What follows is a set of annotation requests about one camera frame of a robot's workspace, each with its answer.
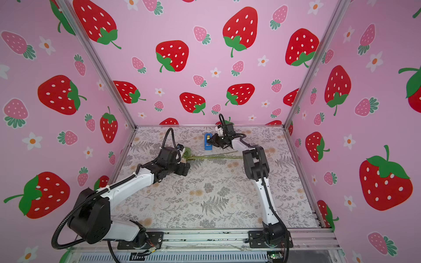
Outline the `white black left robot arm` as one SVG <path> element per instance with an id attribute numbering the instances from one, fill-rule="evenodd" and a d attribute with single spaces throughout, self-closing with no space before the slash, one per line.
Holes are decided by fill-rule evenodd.
<path id="1" fill-rule="evenodd" d="M 69 217 L 68 227 L 85 242 L 127 242 L 135 248 L 148 243 L 146 228 L 137 221 L 119 221 L 111 218 L 111 212 L 136 192 L 161 182 L 166 176 L 187 176 L 190 164 L 181 161 L 185 147 L 164 147 L 157 158 L 137 166 L 131 176 L 97 190 L 83 190 L 75 204 L 75 213 Z"/>

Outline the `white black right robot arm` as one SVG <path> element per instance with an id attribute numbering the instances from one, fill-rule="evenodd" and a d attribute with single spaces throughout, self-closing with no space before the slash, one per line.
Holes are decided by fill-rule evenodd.
<path id="1" fill-rule="evenodd" d="M 291 235 L 274 206 L 269 184 L 270 168 L 265 151 L 260 145 L 251 145 L 243 138 L 243 134 L 227 131 L 219 126 L 207 142 L 215 147 L 222 149 L 230 147 L 242 153 L 244 172 L 253 182 L 262 207 L 263 239 L 269 247 L 283 246 L 289 250 Z"/>

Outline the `artificial pink flower bouquet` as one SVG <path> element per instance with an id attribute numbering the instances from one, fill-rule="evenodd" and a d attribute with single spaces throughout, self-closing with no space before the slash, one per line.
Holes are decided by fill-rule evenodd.
<path id="1" fill-rule="evenodd" d="M 239 159 L 242 159 L 242 156 L 235 155 L 235 153 L 237 153 L 237 151 L 198 156 L 198 155 L 193 155 L 192 150 L 190 148 L 187 148 L 182 155 L 182 160 L 186 162 L 190 162 L 190 161 L 199 161 L 199 160 L 226 160 L 226 159 L 239 160 Z"/>

